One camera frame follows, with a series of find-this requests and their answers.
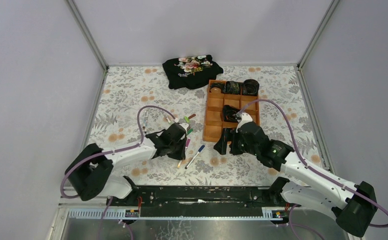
leaf pattern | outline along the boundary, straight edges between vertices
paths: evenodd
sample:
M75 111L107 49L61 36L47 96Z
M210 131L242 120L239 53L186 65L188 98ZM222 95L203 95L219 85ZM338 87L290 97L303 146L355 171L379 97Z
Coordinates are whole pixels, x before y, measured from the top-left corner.
M286 113L304 157L311 159L318 155L311 121L292 66L224 66L223 69L218 80L256 79L260 83L259 96L275 101ZM180 122L184 122L184 116L196 114L190 120L193 132L188 136L191 144L186 151L187 158L193 157L202 144L206 147L188 169L184 168L188 160L177 168L179 161L158 157L119 167L114 169L113 175L130 176L139 185L269 186L278 176L303 184L283 172L268 169L252 155L219 155L213 150L214 143L202 141L207 87L170 90L168 84L160 66L110 67L89 142L103 148L118 148L138 141L136 114L142 106L156 105L171 111ZM169 127L164 113L149 108L145 111L149 116L148 132ZM269 138L292 145L285 120L274 106L260 103L260 123Z

folded black shirt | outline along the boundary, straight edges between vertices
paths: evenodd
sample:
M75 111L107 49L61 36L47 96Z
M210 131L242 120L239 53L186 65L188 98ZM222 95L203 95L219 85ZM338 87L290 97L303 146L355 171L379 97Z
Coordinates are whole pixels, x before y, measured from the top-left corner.
M188 56L167 60L163 63L164 71L169 79L170 89L197 89L208 84L223 73L211 55Z

